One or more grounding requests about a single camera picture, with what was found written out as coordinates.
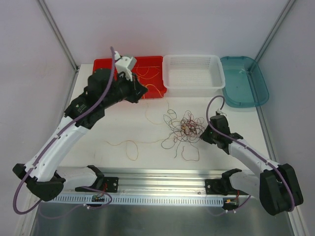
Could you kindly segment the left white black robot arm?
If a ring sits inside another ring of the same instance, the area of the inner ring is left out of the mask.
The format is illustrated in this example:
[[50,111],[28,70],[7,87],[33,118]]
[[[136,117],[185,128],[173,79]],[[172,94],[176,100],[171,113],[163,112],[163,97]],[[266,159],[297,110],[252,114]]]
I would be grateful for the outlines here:
[[83,93],[73,99],[65,110],[51,140],[28,163],[16,164],[13,173],[45,202],[54,199],[63,190],[103,190],[107,179],[96,166],[61,168],[60,163],[74,144],[105,116],[107,108],[123,100],[138,103],[147,91],[134,73],[128,80],[124,72],[113,78],[110,69],[96,70],[88,77]]

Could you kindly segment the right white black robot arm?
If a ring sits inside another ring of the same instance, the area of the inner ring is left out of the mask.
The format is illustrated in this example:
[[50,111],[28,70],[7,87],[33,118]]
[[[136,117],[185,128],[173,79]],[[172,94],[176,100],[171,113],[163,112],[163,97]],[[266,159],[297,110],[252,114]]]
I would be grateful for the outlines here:
[[294,168],[258,153],[241,135],[230,131],[224,115],[212,116],[200,138],[248,168],[247,171],[235,168],[224,172],[219,179],[207,180],[208,190],[220,195],[244,192],[259,199],[270,215],[291,211],[304,202]]

